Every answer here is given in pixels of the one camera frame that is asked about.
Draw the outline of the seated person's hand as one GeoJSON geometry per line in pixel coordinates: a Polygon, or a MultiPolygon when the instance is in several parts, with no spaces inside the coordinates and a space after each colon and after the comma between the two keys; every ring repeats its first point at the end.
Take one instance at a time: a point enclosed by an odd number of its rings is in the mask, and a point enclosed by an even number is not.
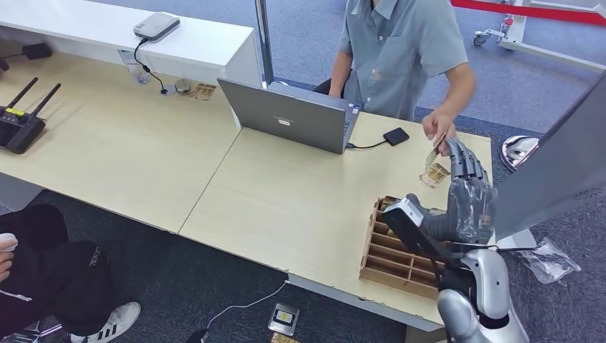
{"type": "Polygon", "coordinates": [[[14,251],[18,247],[18,243],[14,234],[1,234],[1,282],[10,275],[14,251]]]}

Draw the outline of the person's left hand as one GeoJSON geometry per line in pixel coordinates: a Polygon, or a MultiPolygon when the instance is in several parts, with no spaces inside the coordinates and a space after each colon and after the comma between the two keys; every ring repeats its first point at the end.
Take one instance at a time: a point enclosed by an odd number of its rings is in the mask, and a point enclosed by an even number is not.
{"type": "Polygon", "coordinates": [[[449,154],[449,147],[444,140],[456,136],[455,118],[452,112],[439,107],[422,120],[424,134],[429,140],[438,143],[437,149],[442,156],[449,154]]]}

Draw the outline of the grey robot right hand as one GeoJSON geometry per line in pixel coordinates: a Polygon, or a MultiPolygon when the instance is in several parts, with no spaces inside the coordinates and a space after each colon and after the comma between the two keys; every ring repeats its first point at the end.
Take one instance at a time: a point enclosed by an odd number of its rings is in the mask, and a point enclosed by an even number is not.
{"type": "Polygon", "coordinates": [[[496,189],[475,153],[458,138],[446,138],[451,161],[451,182],[446,212],[432,213],[418,197],[406,198],[423,216],[420,228],[438,242],[487,244],[494,233],[496,189]]]}

